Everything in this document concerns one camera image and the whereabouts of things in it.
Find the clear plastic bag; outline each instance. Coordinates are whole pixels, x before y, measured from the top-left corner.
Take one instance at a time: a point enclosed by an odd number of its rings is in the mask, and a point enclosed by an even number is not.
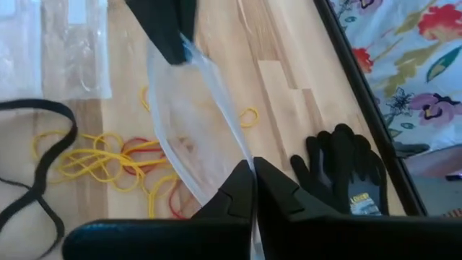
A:
[[[206,204],[250,150],[218,68],[188,40],[189,62],[171,66],[149,41],[149,104],[164,152],[191,193]]]
[[[40,0],[0,2],[0,100],[42,97]]]
[[[45,98],[110,98],[108,0],[43,0]]]

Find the glove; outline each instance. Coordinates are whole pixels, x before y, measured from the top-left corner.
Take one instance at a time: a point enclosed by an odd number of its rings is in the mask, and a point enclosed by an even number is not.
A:
[[[334,165],[330,139],[331,134],[327,131],[322,131],[317,137],[309,136],[306,139],[310,170],[299,155],[293,155],[290,164],[303,189],[338,212],[349,214],[349,204],[342,204],[333,193],[336,175],[332,167]]]
[[[354,215],[388,215],[385,166],[369,141],[342,123],[331,136],[331,146],[337,174],[334,193],[341,203],[349,202]]]
[[[310,169],[290,158],[300,186],[340,213],[387,215],[386,172],[368,140],[345,124],[306,139]]]
[[[130,0],[126,3],[169,64],[186,61],[180,33],[193,42],[197,0]]]

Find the floral fabric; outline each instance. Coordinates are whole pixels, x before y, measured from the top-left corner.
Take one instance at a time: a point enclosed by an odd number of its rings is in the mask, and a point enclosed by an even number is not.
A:
[[[331,4],[393,138],[462,144],[462,1]]]

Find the black elastic band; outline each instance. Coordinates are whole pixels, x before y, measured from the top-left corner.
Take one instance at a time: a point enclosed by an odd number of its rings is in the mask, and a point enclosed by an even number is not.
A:
[[[34,108],[34,109],[43,109],[51,111],[54,113],[61,114],[62,116],[67,117],[71,122],[72,126],[69,132],[61,139],[59,142],[55,143],[48,151],[46,151],[38,165],[35,169],[34,184],[32,187],[29,187],[23,183],[16,181],[8,181],[3,178],[0,178],[1,182],[19,186],[27,189],[27,192],[22,195],[19,199],[11,203],[3,211],[0,212],[0,232],[2,231],[5,224],[21,209],[31,205],[34,202],[38,202],[41,207],[45,210],[48,216],[53,220],[53,223],[56,227],[56,239],[51,245],[51,247],[44,253],[40,258],[43,258],[49,254],[61,241],[64,237],[64,223],[63,220],[50,208],[50,206],[43,199],[46,190],[46,177],[48,174],[48,169],[50,168],[53,161],[68,147],[74,143],[77,137],[77,123],[72,113],[72,110],[67,106],[49,101],[49,100],[40,100],[40,99],[24,99],[24,100],[13,100],[9,102],[0,103],[0,111],[7,111],[20,108]]]

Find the wooden floor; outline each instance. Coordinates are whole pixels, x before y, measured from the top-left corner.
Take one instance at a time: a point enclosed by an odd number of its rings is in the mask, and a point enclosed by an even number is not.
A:
[[[121,0],[111,1],[108,25],[113,98],[68,104],[81,133],[111,131],[126,139],[155,139],[151,117],[139,102],[139,91],[148,83],[146,36]],[[265,157],[293,178],[288,158],[305,156],[303,140],[308,135],[346,123],[372,141],[312,1],[200,0],[197,28],[196,42],[220,68],[236,110],[255,107],[260,113],[258,125],[245,130],[254,156]],[[69,122],[30,111],[0,116],[1,177],[32,183],[32,138],[43,131],[66,130]],[[80,139],[75,147],[90,145]],[[128,176],[124,181],[121,185],[133,180]],[[391,213],[402,215],[396,192],[388,187]],[[0,209],[24,192],[0,184]],[[147,217],[142,192],[121,194],[90,177],[49,186],[45,199],[63,218],[67,231],[98,218]],[[157,212],[158,217],[171,217],[165,200],[158,201]],[[53,223],[34,204],[0,233],[0,259],[32,259],[54,235]],[[49,259],[60,259],[59,252]]]

